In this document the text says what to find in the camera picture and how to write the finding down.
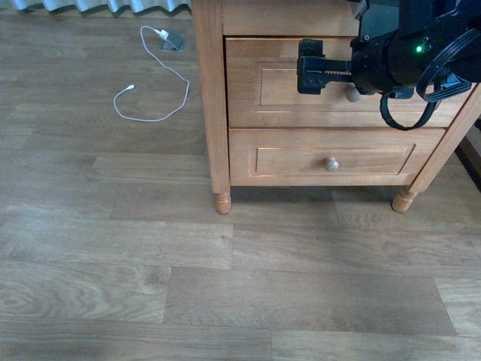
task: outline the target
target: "white curtain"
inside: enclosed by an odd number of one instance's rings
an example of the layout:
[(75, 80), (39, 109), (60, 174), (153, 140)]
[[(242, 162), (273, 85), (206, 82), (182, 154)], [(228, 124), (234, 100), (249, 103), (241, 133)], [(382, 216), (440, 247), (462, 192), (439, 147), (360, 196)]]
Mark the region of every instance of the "white curtain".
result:
[(134, 13), (153, 6), (160, 6), (167, 11), (173, 11), (182, 4), (190, 6), (190, 0), (11, 0), (11, 2), (17, 10), (41, 3), (48, 11), (69, 5), (76, 5), (80, 11), (86, 11), (99, 5), (108, 5), (110, 11), (116, 12), (122, 6), (129, 5)]

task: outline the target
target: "white cable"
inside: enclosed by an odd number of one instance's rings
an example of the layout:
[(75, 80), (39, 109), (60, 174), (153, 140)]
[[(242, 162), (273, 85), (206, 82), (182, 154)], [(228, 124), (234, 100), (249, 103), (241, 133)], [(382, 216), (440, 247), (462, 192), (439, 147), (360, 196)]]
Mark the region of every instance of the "white cable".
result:
[(125, 115), (122, 115), (120, 112), (119, 112), (119, 109), (117, 108), (117, 104), (116, 104), (116, 101), (117, 101), (117, 98), (119, 96), (121, 96), (123, 93), (131, 90), (131, 89), (134, 89), (135, 86), (134, 85), (129, 85), (127, 86), (124, 90), (122, 90), (120, 93), (118, 93), (116, 96), (113, 97), (113, 107), (115, 108), (115, 111), (117, 112), (117, 114), (119, 114), (122, 118), (124, 119), (128, 119), (128, 120), (136, 120), (138, 122), (148, 122), (148, 123), (154, 123), (154, 122), (160, 122), (161, 120), (165, 120), (167, 118), (169, 118), (172, 114), (178, 112), (180, 109), (183, 108), (183, 106), (186, 104), (187, 102), (187, 96), (189, 94), (189, 88), (190, 88), (190, 82), (184, 78), (182, 75), (180, 75), (179, 73), (177, 73), (174, 69), (172, 68), (169, 68), (168, 66), (164, 65), (163, 62), (160, 61), (160, 59), (155, 56), (154, 54), (152, 54), (150, 52), (149, 49), (147, 49), (147, 45), (145, 44), (145, 40), (144, 40), (144, 29), (150, 29), (152, 31), (154, 31), (157, 35), (159, 35), (161, 38), (164, 38), (168, 35), (168, 33), (165, 31), (165, 30), (162, 30), (162, 31), (159, 31), (157, 29), (154, 29), (150, 26), (142, 26), (141, 27), (141, 39), (142, 39), (142, 44), (144, 45), (144, 49), (145, 51), (147, 51), (155, 60), (157, 60), (157, 62), (162, 65), (164, 68), (166, 68), (167, 70), (169, 71), (172, 71), (174, 74), (176, 74), (182, 81), (184, 81), (187, 85), (186, 85), (186, 94), (183, 98), (183, 102), (182, 102), (182, 105), (180, 107), (178, 107), (177, 109), (174, 109), (173, 111), (171, 111), (169, 114), (167, 114), (165, 117), (162, 117), (160, 119), (152, 119), (152, 120), (149, 120), (149, 119), (138, 119), (138, 118), (133, 118), (133, 117), (127, 117)]

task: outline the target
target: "wooden knob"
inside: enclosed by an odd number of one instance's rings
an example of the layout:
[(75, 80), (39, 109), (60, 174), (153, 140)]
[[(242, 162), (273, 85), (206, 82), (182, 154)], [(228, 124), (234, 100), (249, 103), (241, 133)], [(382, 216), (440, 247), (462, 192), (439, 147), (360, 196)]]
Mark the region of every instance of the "wooden knob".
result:
[(339, 162), (333, 157), (324, 159), (324, 169), (326, 171), (337, 171), (339, 168)]
[(351, 103), (355, 103), (361, 100), (361, 94), (357, 90), (354, 84), (346, 86), (346, 98)]

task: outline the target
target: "wooden nightstand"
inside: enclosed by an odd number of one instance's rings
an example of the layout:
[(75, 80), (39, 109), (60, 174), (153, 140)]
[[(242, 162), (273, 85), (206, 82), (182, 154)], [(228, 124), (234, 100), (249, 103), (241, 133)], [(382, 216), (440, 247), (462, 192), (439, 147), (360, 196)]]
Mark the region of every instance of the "wooden nightstand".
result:
[[(350, 59), (358, 22), (344, 0), (192, 0), (210, 173), (221, 214), (231, 186), (405, 186), (393, 201), (407, 210), (481, 114), (481, 88), (447, 99), (427, 126), (389, 128), (380, 96), (348, 102), (349, 86), (320, 96), (297, 93), (302, 38), (324, 40), (328, 58)], [(390, 102), (412, 125), (417, 98)]]

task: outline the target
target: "drawer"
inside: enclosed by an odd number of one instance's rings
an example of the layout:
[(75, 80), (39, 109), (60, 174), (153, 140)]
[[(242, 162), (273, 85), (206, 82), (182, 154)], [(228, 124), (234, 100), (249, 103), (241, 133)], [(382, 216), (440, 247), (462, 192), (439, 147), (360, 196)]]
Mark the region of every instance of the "drawer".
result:
[(230, 129), (231, 184), (411, 184), (443, 134), (443, 129)]
[[(227, 38), (228, 121), (232, 128), (388, 127), (379, 112), (380, 95), (346, 99), (348, 84), (328, 83), (320, 96), (299, 94), (296, 62), (301, 38)], [(323, 38), (328, 59), (349, 60), (350, 38)], [(468, 93), (444, 100), (427, 127), (447, 127)], [(425, 109), (414, 95), (389, 101), (392, 116), (413, 125)]]

